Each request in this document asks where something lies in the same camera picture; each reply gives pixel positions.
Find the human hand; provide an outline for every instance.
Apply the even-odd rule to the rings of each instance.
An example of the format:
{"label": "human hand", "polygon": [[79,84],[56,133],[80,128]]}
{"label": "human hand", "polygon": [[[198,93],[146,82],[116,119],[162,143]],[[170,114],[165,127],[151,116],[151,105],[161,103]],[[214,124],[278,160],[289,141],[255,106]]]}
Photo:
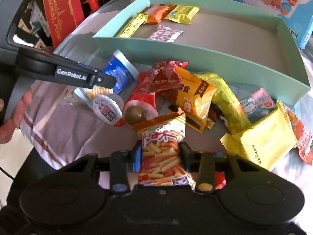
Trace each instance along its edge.
{"label": "human hand", "polygon": [[[6,121],[4,125],[0,126],[0,144],[8,143],[11,140],[15,128],[19,128],[24,119],[26,106],[30,105],[31,102],[32,91],[28,90],[16,105],[11,119]],[[3,108],[4,101],[0,99],[0,112]]]}

